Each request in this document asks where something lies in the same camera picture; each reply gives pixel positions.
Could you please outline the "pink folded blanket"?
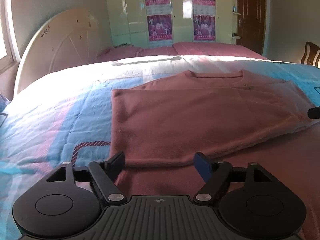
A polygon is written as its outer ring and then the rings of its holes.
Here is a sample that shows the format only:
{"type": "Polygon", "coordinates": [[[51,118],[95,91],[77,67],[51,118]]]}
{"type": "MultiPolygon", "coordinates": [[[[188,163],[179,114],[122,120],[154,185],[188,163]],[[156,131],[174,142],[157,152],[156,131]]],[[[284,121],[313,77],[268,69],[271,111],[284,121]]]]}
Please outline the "pink folded blanket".
{"type": "Polygon", "coordinates": [[[178,42],[168,47],[142,49],[136,54],[137,57],[157,55],[206,55],[206,56],[234,56],[250,59],[267,60],[262,55],[244,46],[226,43],[205,42],[178,42]]]}

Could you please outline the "wooden chair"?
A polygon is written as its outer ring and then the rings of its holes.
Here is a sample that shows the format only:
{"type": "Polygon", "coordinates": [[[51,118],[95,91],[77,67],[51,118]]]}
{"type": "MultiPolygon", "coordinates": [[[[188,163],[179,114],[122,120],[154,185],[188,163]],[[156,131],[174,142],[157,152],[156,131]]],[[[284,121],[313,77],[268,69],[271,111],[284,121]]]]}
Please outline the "wooden chair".
{"type": "Polygon", "coordinates": [[[305,43],[304,55],[301,64],[307,64],[318,68],[320,47],[312,42],[305,43]]]}

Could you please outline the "window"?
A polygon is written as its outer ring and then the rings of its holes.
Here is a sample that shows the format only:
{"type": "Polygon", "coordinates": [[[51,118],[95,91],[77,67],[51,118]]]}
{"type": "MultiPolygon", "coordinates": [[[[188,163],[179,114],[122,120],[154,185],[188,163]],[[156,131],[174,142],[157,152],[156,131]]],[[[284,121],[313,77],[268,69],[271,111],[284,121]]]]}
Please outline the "window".
{"type": "Polygon", "coordinates": [[[1,72],[21,60],[12,15],[12,0],[1,0],[1,72]]]}

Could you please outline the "cream glossy wardrobe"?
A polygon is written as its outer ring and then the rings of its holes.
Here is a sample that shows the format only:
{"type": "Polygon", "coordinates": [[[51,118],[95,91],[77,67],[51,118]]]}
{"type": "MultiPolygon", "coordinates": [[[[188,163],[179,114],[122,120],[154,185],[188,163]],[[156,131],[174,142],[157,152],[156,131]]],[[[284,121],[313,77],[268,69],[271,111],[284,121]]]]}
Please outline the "cream glossy wardrobe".
{"type": "Polygon", "coordinates": [[[194,15],[215,16],[216,43],[232,43],[232,1],[215,0],[215,6],[194,5],[193,0],[170,0],[170,4],[146,6],[145,0],[107,0],[112,43],[142,48],[171,46],[194,41],[194,15]],[[149,41],[147,16],[171,15],[172,40],[149,41]]]}

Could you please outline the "brown wooden door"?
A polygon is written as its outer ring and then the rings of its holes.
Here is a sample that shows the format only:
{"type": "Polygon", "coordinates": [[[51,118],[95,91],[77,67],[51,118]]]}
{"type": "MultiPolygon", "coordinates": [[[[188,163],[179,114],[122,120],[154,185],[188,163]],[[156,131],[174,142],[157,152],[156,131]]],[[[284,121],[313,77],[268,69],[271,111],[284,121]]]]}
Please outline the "brown wooden door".
{"type": "Polygon", "coordinates": [[[266,0],[237,0],[238,26],[240,39],[236,44],[258,54],[263,53],[265,36],[266,0]]]}

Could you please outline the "blue patterned quilt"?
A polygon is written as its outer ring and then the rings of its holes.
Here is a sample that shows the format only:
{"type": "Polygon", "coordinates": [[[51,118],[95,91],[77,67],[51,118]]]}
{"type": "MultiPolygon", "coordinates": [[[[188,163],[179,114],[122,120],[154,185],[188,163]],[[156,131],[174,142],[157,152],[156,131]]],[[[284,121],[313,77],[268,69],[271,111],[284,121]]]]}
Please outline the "blue patterned quilt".
{"type": "MultiPolygon", "coordinates": [[[[240,70],[293,81],[319,105],[319,69],[252,56],[147,56],[48,74],[1,107],[1,239],[18,239],[15,200],[64,161],[85,166],[107,159],[111,92],[185,70],[240,70]]],[[[257,162],[305,203],[303,239],[319,239],[319,125],[225,157],[234,166],[257,162]]]]}

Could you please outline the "lower left pink poster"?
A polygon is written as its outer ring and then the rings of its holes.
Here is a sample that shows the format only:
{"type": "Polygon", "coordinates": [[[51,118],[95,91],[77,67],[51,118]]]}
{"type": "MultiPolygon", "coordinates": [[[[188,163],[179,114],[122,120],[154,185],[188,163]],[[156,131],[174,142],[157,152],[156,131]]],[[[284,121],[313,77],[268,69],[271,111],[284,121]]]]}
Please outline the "lower left pink poster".
{"type": "Polygon", "coordinates": [[[149,41],[172,40],[171,15],[147,16],[149,41]]]}

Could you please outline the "cream arched headboard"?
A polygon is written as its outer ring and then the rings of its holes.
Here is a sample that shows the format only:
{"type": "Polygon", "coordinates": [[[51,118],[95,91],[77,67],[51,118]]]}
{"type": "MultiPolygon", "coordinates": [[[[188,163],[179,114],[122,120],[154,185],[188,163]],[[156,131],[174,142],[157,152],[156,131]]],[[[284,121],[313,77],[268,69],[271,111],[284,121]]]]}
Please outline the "cream arched headboard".
{"type": "Polygon", "coordinates": [[[14,95],[53,72],[97,61],[109,47],[99,21],[89,10],[65,10],[49,19],[33,36],[21,58],[14,95]]]}

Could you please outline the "pink knit sweater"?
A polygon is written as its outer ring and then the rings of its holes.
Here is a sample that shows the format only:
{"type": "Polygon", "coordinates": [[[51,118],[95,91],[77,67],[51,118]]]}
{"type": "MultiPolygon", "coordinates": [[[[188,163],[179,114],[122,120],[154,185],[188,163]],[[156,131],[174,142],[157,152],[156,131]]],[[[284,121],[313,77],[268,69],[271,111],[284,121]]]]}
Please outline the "pink knit sweater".
{"type": "Polygon", "coordinates": [[[196,152],[234,166],[257,162],[307,208],[300,235],[319,239],[319,121],[293,82],[241,70],[182,72],[111,94],[110,154],[124,152],[126,195],[195,194],[196,152]]]}

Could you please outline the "lower right pink poster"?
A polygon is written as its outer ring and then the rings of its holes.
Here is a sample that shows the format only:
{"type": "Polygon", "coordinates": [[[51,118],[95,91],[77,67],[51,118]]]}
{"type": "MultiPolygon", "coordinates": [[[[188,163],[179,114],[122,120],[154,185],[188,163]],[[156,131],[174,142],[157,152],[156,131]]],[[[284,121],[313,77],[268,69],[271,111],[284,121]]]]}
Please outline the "lower right pink poster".
{"type": "Polygon", "coordinates": [[[194,15],[194,41],[215,41],[215,16],[194,15]]]}

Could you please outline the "pink pillow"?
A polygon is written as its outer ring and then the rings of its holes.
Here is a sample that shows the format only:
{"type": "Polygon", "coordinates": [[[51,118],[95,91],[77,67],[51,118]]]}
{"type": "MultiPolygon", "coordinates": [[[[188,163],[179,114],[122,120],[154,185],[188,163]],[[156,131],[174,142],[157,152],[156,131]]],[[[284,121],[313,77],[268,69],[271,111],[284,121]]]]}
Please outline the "pink pillow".
{"type": "Polygon", "coordinates": [[[97,62],[117,61],[137,57],[143,48],[127,46],[127,47],[110,47],[103,50],[97,57],[97,62]]]}

